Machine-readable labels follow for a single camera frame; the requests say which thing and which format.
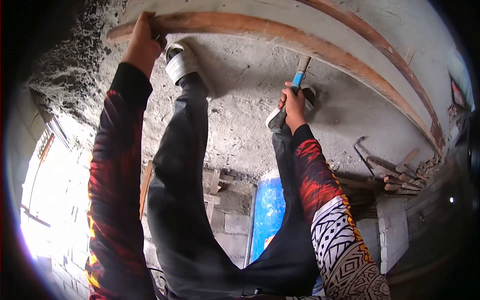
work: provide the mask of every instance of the person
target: person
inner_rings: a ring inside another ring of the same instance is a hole
[[[143,114],[154,61],[166,45],[164,36],[152,39],[148,18],[154,15],[143,12],[136,23],[95,137],[85,265],[90,299],[156,297],[139,219]],[[182,94],[153,159],[155,176],[147,199],[166,297],[389,299],[348,200],[305,122],[303,93],[295,96],[288,87],[278,105],[286,105],[286,126],[272,138],[286,201],[283,223],[256,261],[244,269],[232,263],[215,240],[203,202],[207,99],[214,92],[184,42],[170,45],[166,59],[167,73]],[[311,296],[319,274],[325,297]]]

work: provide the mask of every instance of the black pants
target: black pants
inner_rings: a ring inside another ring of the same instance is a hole
[[[197,73],[179,81],[182,95],[153,160],[148,225],[169,299],[221,299],[260,293],[307,296],[319,271],[295,187],[291,131],[273,135],[286,201],[283,223],[261,256],[238,269],[217,243],[203,201],[208,136],[207,90]]]

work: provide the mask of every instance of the pipe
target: pipe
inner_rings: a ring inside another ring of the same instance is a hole
[[[246,268],[250,262],[250,252],[252,251],[253,225],[255,224],[255,204],[257,202],[257,187],[252,189],[252,202],[250,203],[250,219],[248,220],[247,249],[245,249],[245,258],[243,267]]]

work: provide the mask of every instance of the shoe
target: shoe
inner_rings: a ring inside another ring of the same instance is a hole
[[[315,89],[313,86],[305,84],[300,86],[301,90],[303,92],[303,95],[305,96],[305,116],[313,110],[313,102],[315,101],[317,93],[315,92]],[[265,126],[268,129],[272,129],[273,124],[275,122],[272,122],[272,120],[278,115],[280,110],[278,108],[275,108],[272,113],[267,117],[267,120],[265,120]]]
[[[172,58],[169,59],[171,52],[177,52],[177,54],[175,54]],[[180,40],[170,44],[170,46],[168,46],[167,50],[165,51],[165,58],[167,60],[167,66],[165,70],[167,71],[167,74],[170,76],[175,85],[178,85],[178,81],[183,76],[197,72],[206,87],[208,88],[207,101],[210,102],[212,99],[215,98],[215,90],[210,84],[208,78],[205,76],[202,68],[200,68],[197,57],[187,46],[185,41]]]

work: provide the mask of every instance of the sleeve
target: sleeve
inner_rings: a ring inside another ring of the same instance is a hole
[[[355,227],[348,199],[307,124],[297,128],[290,146],[325,295],[334,300],[390,299],[385,278]]]
[[[152,92],[147,77],[118,66],[95,138],[88,196],[90,299],[155,299],[140,222],[143,114]]]

